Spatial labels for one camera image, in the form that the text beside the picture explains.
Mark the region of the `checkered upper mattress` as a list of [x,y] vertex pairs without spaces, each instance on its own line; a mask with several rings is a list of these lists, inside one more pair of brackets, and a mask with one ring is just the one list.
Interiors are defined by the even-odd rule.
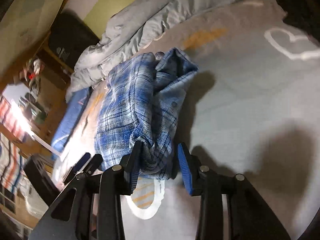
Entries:
[[52,25],[63,0],[14,0],[1,20],[1,75]]

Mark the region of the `wooden bunk bed frame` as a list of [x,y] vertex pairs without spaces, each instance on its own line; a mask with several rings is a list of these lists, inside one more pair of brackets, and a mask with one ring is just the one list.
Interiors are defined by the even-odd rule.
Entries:
[[24,130],[25,114],[33,131],[45,138],[65,90],[58,75],[43,64],[34,67],[64,0],[13,0],[1,14],[1,210],[19,234],[38,219],[26,207],[28,181],[23,166],[33,153],[49,151]]

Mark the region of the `grey crumpled duvet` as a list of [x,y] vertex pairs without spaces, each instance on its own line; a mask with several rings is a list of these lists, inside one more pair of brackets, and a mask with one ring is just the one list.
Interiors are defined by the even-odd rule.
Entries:
[[87,47],[75,64],[66,92],[91,87],[107,77],[116,65],[126,61],[174,26],[209,9],[240,0],[135,0],[112,16],[101,40]]

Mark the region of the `blue pillow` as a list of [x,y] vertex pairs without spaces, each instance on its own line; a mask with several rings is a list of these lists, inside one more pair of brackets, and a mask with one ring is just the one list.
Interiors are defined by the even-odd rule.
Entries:
[[69,102],[67,103],[66,112],[60,121],[57,130],[52,138],[51,146],[57,152],[62,153],[67,144],[73,130],[78,124],[83,111],[85,110],[92,89],[84,88],[73,93]]

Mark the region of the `wooden shelf with clutter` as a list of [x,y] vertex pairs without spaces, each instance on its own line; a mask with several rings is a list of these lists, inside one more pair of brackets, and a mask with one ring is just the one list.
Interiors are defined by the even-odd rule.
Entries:
[[12,81],[27,89],[19,97],[19,104],[32,127],[41,136],[51,138],[67,109],[69,76],[63,67],[46,54],[36,54],[20,64]]

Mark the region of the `grey bed sheet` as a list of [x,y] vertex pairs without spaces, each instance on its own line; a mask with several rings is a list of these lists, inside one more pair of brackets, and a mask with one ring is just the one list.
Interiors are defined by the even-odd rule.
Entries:
[[319,221],[319,46],[274,0],[192,17],[146,53],[183,49],[198,71],[176,142],[219,174],[243,174],[291,239]]

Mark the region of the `blue plaid shirt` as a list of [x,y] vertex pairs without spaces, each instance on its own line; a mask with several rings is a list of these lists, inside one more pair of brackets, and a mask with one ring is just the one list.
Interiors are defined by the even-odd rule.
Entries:
[[172,48],[159,60],[143,53],[109,72],[94,139],[102,171],[119,164],[141,141],[140,175],[171,177],[178,117],[198,70],[185,52]]

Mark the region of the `black hanging garment bag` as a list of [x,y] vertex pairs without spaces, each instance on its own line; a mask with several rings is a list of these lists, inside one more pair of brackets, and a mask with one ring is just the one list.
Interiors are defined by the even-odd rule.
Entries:
[[98,42],[99,37],[76,14],[64,11],[57,15],[51,26],[48,46],[60,60],[74,69],[82,52]]

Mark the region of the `white desk lamp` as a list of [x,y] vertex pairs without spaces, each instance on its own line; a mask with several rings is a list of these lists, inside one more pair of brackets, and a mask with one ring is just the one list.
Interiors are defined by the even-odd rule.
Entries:
[[46,148],[48,151],[53,153],[56,156],[60,156],[61,153],[58,152],[56,149],[54,149],[52,146],[50,146],[48,143],[46,143],[43,139],[41,139],[38,135],[36,135],[30,128],[26,129],[25,132],[31,137],[31,139],[35,140],[39,144],[41,144],[44,148]]

